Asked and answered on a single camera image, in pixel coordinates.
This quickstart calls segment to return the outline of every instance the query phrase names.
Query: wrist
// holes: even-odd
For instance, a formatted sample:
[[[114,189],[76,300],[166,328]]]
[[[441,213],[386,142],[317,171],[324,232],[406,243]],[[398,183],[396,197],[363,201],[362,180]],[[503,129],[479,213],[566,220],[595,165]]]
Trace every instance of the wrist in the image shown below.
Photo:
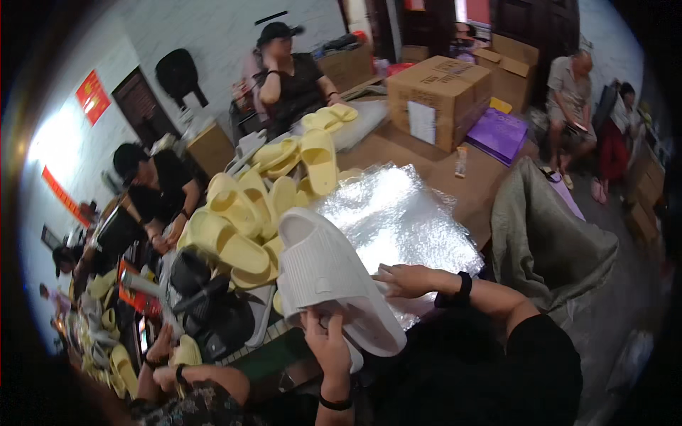
[[[325,374],[320,386],[320,395],[329,402],[346,401],[351,394],[351,375],[341,373],[334,375]]]

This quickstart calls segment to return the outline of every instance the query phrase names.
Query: cap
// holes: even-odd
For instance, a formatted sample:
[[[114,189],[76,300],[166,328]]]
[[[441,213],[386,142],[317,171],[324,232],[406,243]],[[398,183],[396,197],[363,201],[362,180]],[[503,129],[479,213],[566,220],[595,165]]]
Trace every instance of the cap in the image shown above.
[[[263,44],[266,44],[276,38],[293,37],[294,35],[302,34],[303,30],[304,28],[301,25],[292,28],[284,22],[271,22],[268,25],[265,25],[265,28],[263,28],[263,32],[261,33],[260,38],[258,38],[256,45],[261,47]]]
[[[145,150],[137,144],[125,143],[114,152],[114,169],[128,186],[135,179],[140,161],[149,160]]]

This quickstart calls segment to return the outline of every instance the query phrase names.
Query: red poster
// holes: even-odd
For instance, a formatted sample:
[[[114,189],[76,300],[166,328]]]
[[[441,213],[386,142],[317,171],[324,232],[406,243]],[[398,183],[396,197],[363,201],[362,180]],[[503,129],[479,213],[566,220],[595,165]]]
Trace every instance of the red poster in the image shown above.
[[[86,77],[85,81],[76,90],[76,98],[83,112],[87,115],[91,124],[102,116],[106,108],[111,105],[100,79],[97,77],[95,70],[92,70],[90,75]]]
[[[43,180],[47,183],[47,186],[50,187],[52,192],[55,193],[55,196],[61,201],[62,204],[64,204],[64,207],[80,222],[83,224],[85,228],[90,227],[90,221],[86,219],[83,215],[80,214],[80,209],[78,208],[78,204],[69,196],[69,194],[64,191],[64,188],[61,187],[59,182],[55,180],[55,177],[52,176],[52,173],[50,173],[49,170],[47,170],[47,167],[43,169]]]

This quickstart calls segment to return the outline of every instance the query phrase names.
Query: purple shopping bag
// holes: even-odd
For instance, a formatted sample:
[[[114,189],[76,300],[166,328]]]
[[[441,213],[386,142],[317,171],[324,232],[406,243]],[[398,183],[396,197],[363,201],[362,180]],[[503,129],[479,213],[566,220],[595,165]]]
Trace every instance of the purple shopping bag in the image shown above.
[[[528,125],[509,114],[488,108],[466,137],[469,143],[509,167],[526,141]]]

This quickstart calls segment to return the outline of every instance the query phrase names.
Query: woman's hand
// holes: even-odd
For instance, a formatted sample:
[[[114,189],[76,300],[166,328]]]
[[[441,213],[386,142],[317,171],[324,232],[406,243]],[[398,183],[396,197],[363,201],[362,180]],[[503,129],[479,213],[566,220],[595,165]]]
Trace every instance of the woman's hand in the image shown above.
[[[420,264],[413,266],[396,264],[392,267],[380,264],[379,274],[373,275],[372,278],[389,285],[386,296],[408,299],[416,299],[432,291],[442,291],[452,284],[461,284],[459,275]]]
[[[343,340],[341,313],[337,311],[332,314],[325,330],[320,325],[319,313],[309,307],[301,313],[301,323],[306,333],[306,343],[322,367],[325,380],[334,387],[349,383],[351,353]]]
[[[177,366],[161,367],[154,370],[154,382],[158,384],[165,393],[170,393],[175,390],[175,374],[177,373]]]
[[[343,100],[341,99],[341,96],[338,93],[332,93],[329,96],[329,101],[327,102],[327,106],[332,106],[334,104],[343,104]]]
[[[159,337],[157,337],[154,344],[151,345],[151,348],[147,351],[147,359],[157,363],[162,358],[170,356],[172,338],[173,326],[170,324],[164,325],[159,332]]]

